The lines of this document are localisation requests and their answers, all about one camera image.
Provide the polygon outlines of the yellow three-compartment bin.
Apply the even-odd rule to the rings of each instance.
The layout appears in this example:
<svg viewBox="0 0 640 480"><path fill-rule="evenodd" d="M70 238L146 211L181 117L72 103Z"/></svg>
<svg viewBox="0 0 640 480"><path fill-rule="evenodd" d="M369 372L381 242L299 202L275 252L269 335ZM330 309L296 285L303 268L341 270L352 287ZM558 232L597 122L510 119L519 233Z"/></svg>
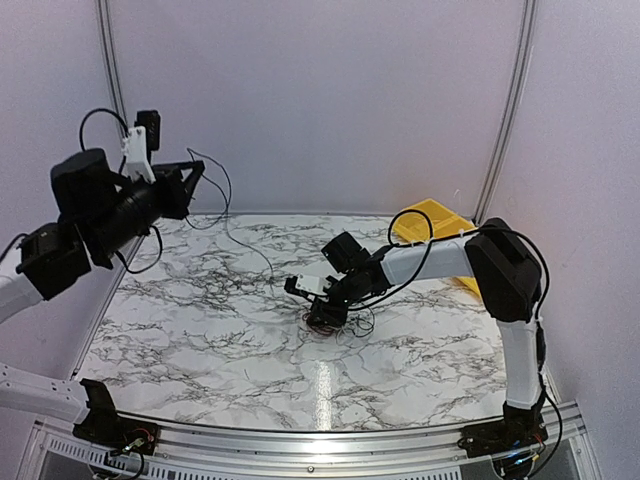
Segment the yellow three-compartment bin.
<svg viewBox="0 0 640 480"><path fill-rule="evenodd" d="M474 279L465 243L476 234L476 226L433 199L404 208L390 222L390 258L384 262L389 281L406 282L456 278L474 293Z"/></svg>

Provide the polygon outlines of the left aluminium corner post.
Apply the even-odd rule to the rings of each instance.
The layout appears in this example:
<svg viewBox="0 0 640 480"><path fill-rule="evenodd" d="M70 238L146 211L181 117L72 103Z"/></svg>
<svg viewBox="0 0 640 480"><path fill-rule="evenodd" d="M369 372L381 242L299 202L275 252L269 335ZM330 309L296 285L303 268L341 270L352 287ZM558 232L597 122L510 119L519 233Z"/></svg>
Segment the left aluminium corner post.
<svg viewBox="0 0 640 480"><path fill-rule="evenodd" d="M126 101L118 65L111 2L107 0L96 0L95 11L97 15L98 39L104 63L110 107L126 123L128 123L129 115L127 114Z"/></svg>

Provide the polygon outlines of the aluminium front rail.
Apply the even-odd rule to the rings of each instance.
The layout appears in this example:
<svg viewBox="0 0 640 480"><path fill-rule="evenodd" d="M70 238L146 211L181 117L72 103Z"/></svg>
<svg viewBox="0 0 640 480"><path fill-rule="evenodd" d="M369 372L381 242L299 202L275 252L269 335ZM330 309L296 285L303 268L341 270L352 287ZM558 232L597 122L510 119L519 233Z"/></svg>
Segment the aluminium front rail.
<svg viewBox="0 0 640 480"><path fill-rule="evenodd" d="M16 479L600 479L578 405L543 411L544 440L482 453L485 421L361 432L233 429L153 419L155 448L114 456L36 420Z"/></svg>

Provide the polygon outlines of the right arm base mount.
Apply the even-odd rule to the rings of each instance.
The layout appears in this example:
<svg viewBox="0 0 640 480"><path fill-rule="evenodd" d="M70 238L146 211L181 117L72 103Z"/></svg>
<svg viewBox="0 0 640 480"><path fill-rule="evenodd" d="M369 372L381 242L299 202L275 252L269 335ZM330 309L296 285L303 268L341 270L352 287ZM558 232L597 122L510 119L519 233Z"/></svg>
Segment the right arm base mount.
<svg viewBox="0 0 640 480"><path fill-rule="evenodd" d="M462 428L457 447L468 458L490 456L499 479L528 479L546 449L548 434L541 407L503 405L503 416Z"/></svg>

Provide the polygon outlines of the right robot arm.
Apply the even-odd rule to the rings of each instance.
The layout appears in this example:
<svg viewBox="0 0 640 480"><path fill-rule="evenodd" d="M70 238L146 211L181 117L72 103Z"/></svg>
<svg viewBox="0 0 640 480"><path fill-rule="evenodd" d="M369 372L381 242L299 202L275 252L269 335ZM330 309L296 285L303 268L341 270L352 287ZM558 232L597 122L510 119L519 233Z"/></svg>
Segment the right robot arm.
<svg viewBox="0 0 640 480"><path fill-rule="evenodd" d="M540 307L549 274L526 236L491 218L472 231L410 244L389 242L375 252L344 232L322 253L338 275L310 286L293 283L310 300L307 323L318 330L339 329L349 313L369 309L414 282L474 278L500 331L507 378L503 418L483 437L506 448L542 437L546 342Z"/></svg>

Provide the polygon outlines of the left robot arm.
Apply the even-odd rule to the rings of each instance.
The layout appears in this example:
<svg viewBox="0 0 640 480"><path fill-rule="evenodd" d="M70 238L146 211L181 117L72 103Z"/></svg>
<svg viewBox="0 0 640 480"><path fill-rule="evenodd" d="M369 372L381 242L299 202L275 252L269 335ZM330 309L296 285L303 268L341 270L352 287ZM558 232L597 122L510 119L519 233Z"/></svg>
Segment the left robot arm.
<svg viewBox="0 0 640 480"><path fill-rule="evenodd" d="M160 147L161 117L138 112L128 126L117 112L122 160L112 170L101 148L82 144L50 171L56 221L14 237L1 254L1 319L49 301L92 268L110 270L122 248L159 232L159 219L184 220L205 165L201 160L152 164ZM116 445L130 432L106 385L64 381L1 366L1 404L69 422L80 438Z"/></svg>

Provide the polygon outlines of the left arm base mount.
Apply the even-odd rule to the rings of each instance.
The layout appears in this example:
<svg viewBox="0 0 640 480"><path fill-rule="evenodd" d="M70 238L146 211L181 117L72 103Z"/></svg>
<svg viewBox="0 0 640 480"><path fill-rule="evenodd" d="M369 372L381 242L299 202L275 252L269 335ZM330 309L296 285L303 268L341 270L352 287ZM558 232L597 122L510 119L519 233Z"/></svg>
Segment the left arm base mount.
<svg viewBox="0 0 640 480"><path fill-rule="evenodd" d="M129 479L139 479L146 468L146 457L156 448L160 427L157 423L121 416L106 385L82 379L79 384L87 395L88 413L74 423L76 438L109 448L108 458L137 454L139 466Z"/></svg>

